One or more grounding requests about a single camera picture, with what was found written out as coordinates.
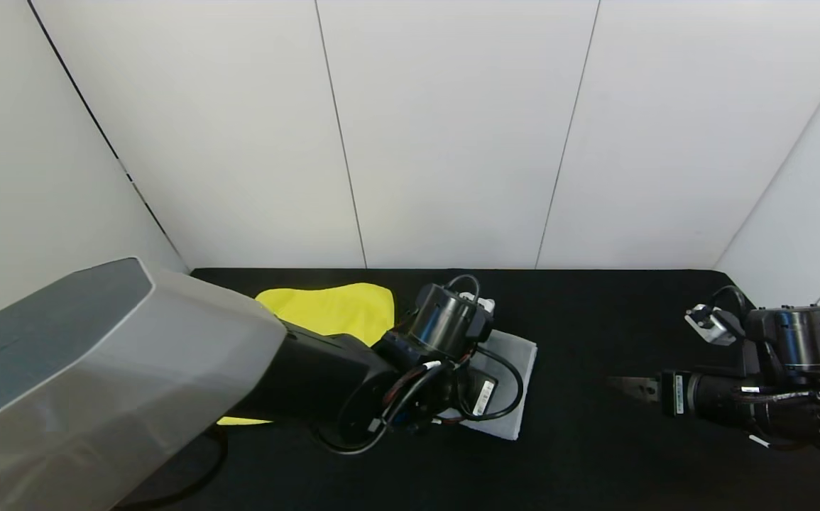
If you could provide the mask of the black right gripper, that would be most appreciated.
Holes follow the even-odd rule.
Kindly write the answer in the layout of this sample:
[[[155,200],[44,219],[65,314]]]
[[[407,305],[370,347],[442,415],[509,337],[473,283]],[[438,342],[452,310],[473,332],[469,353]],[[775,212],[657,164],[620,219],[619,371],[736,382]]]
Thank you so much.
[[[667,417],[699,419],[722,427],[748,428],[754,420],[754,405],[735,400],[740,381],[730,376],[684,370],[660,374],[660,407]],[[659,402],[656,378],[611,376],[607,383],[641,403]]]

